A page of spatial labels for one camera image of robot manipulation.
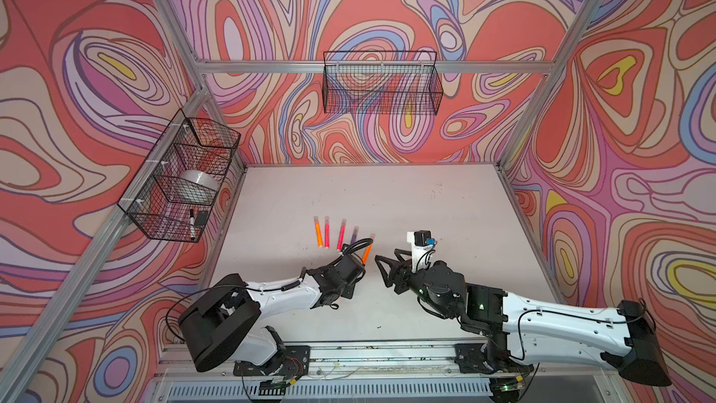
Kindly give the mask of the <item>pink highlighter pen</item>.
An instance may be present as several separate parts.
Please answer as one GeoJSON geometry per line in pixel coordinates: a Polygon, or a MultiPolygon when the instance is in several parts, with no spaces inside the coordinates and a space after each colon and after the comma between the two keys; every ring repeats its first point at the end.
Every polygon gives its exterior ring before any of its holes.
{"type": "Polygon", "coordinates": [[[324,247],[330,248],[330,218],[326,216],[324,218],[324,247]]]}
{"type": "Polygon", "coordinates": [[[347,225],[347,220],[345,218],[343,218],[341,220],[340,226],[339,226],[339,237],[337,237],[337,251],[342,251],[343,244],[344,244],[344,238],[345,238],[346,225],[347,225]]]}

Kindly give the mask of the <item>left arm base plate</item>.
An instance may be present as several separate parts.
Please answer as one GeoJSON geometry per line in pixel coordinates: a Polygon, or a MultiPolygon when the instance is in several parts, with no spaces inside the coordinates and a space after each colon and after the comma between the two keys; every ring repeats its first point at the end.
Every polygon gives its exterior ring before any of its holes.
{"type": "Polygon", "coordinates": [[[309,345],[290,345],[280,349],[263,366],[247,361],[234,364],[236,377],[280,377],[283,380],[299,379],[310,370],[311,347],[309,345]]]}

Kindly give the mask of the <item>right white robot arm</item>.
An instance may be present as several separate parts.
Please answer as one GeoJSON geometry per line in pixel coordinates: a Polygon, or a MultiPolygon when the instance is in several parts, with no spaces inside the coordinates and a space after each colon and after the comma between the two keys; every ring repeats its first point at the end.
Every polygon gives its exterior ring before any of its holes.
{"type": "Polygon", "coordinates": [[[623,300],[615,308],[586,308],[541,302],[486,285],[438,260],[426,263],[396,250],[375,262],[386,287],[412,292],[423,310],[454,320],[483,337],[488,371],[542,362],[587,365],[652,387],[672,384],[656,328],[643,302],[623,300]]]}

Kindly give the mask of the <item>orange highlighter pen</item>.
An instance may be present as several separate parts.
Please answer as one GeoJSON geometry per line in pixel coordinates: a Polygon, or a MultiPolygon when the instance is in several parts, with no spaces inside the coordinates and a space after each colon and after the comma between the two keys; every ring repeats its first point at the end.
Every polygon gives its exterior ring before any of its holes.
{"type": "Polygon", "coordinates": [[[317,246],[324,247],[323,233],[322,233],[322,228],[321,228],[321,224],[320,224],[318,216],[315,216],[313,218],[313,223],[314,223],[314,229],[315,229],[315,234],[316,234],[317,246]]]}

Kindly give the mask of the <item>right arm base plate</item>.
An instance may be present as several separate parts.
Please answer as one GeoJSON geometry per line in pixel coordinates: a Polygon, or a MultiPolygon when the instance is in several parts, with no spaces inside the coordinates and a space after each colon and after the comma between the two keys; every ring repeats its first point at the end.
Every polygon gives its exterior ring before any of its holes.
{"type": "Polygon", "coordinates": [[[534,370],[533,366],[518,364],[507,352],[499,349],[493,343],[457,343],[454,345],[454,349],[455,364],[463,374],[528,374],[534,370]]]}

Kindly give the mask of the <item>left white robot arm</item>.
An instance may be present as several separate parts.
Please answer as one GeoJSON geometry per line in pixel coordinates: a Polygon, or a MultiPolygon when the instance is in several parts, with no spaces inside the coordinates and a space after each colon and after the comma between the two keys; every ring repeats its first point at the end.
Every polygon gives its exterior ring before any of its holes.
{"type": "Polygon", "coordinates": [[[293,311],[331,307],[350,300],[365,265],[355,255],[341,255],[296,278],[259,283],[229,274],[208,288],[178,318],[181,336],[195,369],[206,372],[229,361],[265,366],[280,356],[281,338],[259,322],[293,311]]]}

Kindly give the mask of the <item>purple pen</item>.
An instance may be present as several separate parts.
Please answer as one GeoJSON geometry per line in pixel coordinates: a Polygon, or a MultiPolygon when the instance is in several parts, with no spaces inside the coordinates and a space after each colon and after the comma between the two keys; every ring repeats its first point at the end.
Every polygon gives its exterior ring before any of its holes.
{"type": "Polygon", "coordinates": [[[358,232],[359,232],[359,227],[358,227],[358,226],[354,226],[354,229],[352,230],[352,237],[351,237],[351,240],[350,240],[350,243],[351,243],[351,244],[356,243],[356,241],[357,241],[357,236],[358,236],[358,232]]]}

